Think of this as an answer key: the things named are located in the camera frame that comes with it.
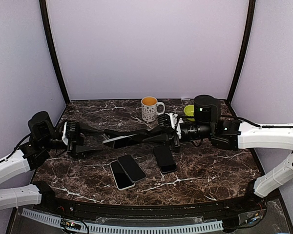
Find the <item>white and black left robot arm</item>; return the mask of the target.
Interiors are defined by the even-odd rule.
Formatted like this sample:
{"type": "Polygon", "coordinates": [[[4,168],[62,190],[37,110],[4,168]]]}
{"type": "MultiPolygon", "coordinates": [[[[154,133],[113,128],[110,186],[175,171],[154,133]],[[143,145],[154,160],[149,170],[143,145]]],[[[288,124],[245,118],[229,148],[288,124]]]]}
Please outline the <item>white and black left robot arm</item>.
{"type": "MultiPolygon", "coordinates": [[[[28,127],[30,133],[25,136],[28,142],[21,140],[9,155],[0,159],[0,184],[38,169],[49,159],[51,150],[63,150],[73,158],[84,159],[87,154],[97,152],[97,149],[84,145],[84,137],[103,133],[85,123],[68,120],[54,127],[46,111],[34,114],[28,127]]],[[[49,213],[59,209],[55,192],[44,181],[0,189],[0,211],[26,205],[41,205],[49,213]]]]}

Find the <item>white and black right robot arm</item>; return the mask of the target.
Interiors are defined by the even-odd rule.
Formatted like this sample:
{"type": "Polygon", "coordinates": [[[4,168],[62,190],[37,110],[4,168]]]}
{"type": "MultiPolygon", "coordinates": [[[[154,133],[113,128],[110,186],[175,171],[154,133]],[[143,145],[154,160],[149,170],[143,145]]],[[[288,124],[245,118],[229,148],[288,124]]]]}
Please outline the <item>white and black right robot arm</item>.
{"type": "Polygon", "coordinates": [[[293,123],[258,124],[242,117],[224,116],[222,120],[220,101],[209,95],[194,98],[194,120],[182,123],[180,116],[171,116],[150,131],[144,142],[180,143],[208,139],[219,149],[238,150],[272,148],[290,150],[291,153],[265,175],[248,183],[239,207],[249,212],[273,190],[293,179],[293,123]]]}

